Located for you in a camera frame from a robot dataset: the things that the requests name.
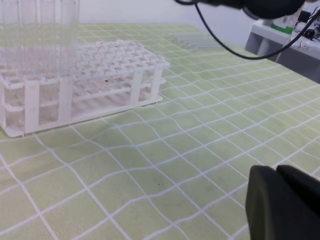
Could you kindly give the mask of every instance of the glass test tube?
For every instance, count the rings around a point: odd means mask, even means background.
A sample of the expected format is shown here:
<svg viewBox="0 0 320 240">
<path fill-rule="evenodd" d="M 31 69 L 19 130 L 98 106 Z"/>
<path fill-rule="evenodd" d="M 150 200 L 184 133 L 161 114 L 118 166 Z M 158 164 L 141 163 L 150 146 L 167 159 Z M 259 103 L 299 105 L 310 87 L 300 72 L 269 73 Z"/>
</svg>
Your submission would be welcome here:
<svg viewBox="0 0 320 240">
<path fill-rule="evenodd" d="M 40 0 L 41 74 L 45 77 L 58 71 L 55 0 Z"/>
<path fill-rule="evenodd" d="M 37 24 L 36 0 L 20 1 L 20 10 L 23 68 L 26 75 L 32 76 L 32 79 L 37 79 L 40 74 L 40 41 Z"/>
<path fill-rule="evenodd" d="M 61 0 L 60 74 L 67 74 L 75 62 L 79 17 L 75 0 Z"/>
<path fill-rule="evenodd" d="M 20 78 L 22 49 L 18 0 L 2 0 L 2 17 L 6 68 L 8 72 L 15 71 Z"/>
</svg>

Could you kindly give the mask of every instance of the black wire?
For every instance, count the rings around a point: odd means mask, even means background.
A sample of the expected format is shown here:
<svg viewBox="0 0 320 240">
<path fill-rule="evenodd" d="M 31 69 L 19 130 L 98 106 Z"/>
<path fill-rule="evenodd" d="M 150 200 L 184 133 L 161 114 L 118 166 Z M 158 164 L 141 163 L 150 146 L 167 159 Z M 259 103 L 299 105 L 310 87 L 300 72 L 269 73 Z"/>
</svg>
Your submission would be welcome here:
<svg viewBox="0 0 320 240">
<path fill-rule="evenodd" d="M 184 0 L 175 0 L 178 4 L 181 5 L 195 5 L 196 2 L 191 0 L 191 1 L 184 1 Z"/>
<path fill-rule="evenodd" d="M 310 14 L 309 19 L 312 18 L 313 14 L 317 11 L 318 6 L 314 9 L 313 13 Z"/>
<path fill-rule="evenodd" d="M 195 3 L 194 4 L 195 8 L 196 8 L 196 11 L 198 12 L 199 14 L 199 17 L 201 18 L 205 28 L 208 30 L 208 32 L 211 34 L 211 36 L 214 38 L 214 40 L 216 40 L 224 49 L 226 49 L 227 51 L 229 51 L 230 53 L 232 53 L 233 55 L 236 55 L 238 56 L 239 58 L 242 58 L 242 59 L 247 59 L 247 60 L 261 60 L 261 59 L 268 59 L 268 58 L 271 58 L 275 55 L 278 55 L 279 53 L 283 52 L 284 50 L 287 50 L 288 48 L 290 48 L 304 33 L 305 31 L 310 27 L 310 25 L 313 23 L 314 20 L 316 20 L 319 16 L 320 16 L 320 10 L 316 12 L 316 14 L 310 19 L 310 21 L 305 25 L 305 27 L 301 30 L 301 32 L 291 41 L 289 42 L 287 45 L 283 46 L 281 49 L 273 52 L 273 53 L 270 53 L 270 54 L 267 54 L 265 56 L 245 56 L 245 55 L 242 55 L 242 54 L 239 54 L 235 51 L 233 51 L 231 48 L 229 48 L 228 46 L 226 46 L 222 41 L 219 40 L 219 38 L 216 37 L 216 35 L 211 31 L 210 27 L 208 26 L 204 16 L 202 15 L 200 9 L 199 9 L 199 6 L 198 6 L 198 3 Z"/>
</svg>

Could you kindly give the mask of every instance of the white wall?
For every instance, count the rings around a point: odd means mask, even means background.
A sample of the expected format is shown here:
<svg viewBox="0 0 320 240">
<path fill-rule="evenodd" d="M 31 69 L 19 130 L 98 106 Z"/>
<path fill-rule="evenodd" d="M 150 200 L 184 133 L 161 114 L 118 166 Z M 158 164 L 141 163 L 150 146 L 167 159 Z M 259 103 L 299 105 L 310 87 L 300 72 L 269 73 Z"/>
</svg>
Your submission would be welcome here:
<svg viewBox="0 0 320 240">
<path fill-rule="evenodd" d="M 304 4 L 303 10 L 312 13 L 317 6 L 320 6 L 320 1 L 316 1 L 316 2 L 313 2 L 313 3 L 306 2 Z"/>
<path fill-rule="evenodd" d="M 174 0 L 81 0 L 80 21 L 181 23 L 188 9 Z"/>
<path fill-rule="evenodd" d="M 199 8 L 214 34 L 228 42 L 245 47 L 255 20 L 248 17 L 242 10 L 225 6 L 213 7 L 200 4 Z M 190 16 L 192 18 L 188 19 L 189 24 L 205 29 L 194 7 Z"/>
<path fill-rule="evenodd" d="M 187 23 L 204 30 L 195 7 L 182 6 L 174 0 L 81 0 L 80 6 L 81 22 Z M 254 22 L 251 18 L 223 6 L 199 6 L 214 33 L 245 46 Z"/>
</svg>

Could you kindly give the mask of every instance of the rack leg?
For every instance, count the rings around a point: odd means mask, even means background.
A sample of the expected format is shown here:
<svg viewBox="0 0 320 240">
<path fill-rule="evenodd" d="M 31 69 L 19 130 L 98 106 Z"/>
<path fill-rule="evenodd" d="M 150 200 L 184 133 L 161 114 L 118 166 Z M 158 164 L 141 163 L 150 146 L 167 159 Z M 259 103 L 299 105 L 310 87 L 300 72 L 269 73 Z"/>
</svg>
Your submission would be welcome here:
<svg viewBox="0 0 320 240">
<path fill-rule="evenodd" d="M 58 122 L 63 124 L 71 119 L 73 80 L 62 78 L 59 92 L 59 117 Z"/>
<path fill-rule="evenodd" d="M 24 131 L 33 133 L 39 129 L 40 82 L 26 81 L 24 89 Z"/>
<path fill-rule="evenodd" d="M 5 85 L 3 82 L 0 82 L 0 125 L 3 129 L 7 127 L 5 104 Z"/>
<path fill-rule="evenodd" d="M 270 40 L 267 38 L 263 38 L 261 45 L 259 47 L 259 50 L 257 52 L 257 55 L 264 56 L 264 55 L 268 54 L 269 47 L 270 47 Z"/>
<path fill-rule="evenodd" d="M 152 101 L 157 101 L 158 92 L 160 88 L 160 81 L 162 77 L 162 71 L 163 71 L 162 66 L 158 65 L 154 68 L 153 80 L 151 85 L 151 93 L 150 93 L 150 100 Z"/>
<path fill-rule="evenodd" d="M 144 71 L 137 68 L 134 71 L 134 76 L 131 84 L 131 95 L 130 95 L 130 105 L 139 102 L 140 88 Z"/>
</svg>

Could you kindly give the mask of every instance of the table surface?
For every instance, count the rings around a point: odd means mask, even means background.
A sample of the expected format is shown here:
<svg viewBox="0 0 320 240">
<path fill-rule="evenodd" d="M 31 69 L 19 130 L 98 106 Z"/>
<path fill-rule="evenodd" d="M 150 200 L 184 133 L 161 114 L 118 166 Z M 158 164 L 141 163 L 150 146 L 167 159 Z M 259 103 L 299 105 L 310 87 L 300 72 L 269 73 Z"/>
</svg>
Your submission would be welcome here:
<svg viewBox="0 0 320 240">
<path fill-rule="evenodd" d="M 81 25 L 81 43 L 132 39 L 165 56 L 163 101 L 20 138 L 1 132 L 0 240 L 249 240 L 252 165 L 320 177 L 320 86 L 268 60 L 170 41 L 183 32 L 196 30 Z"/>
</svg>

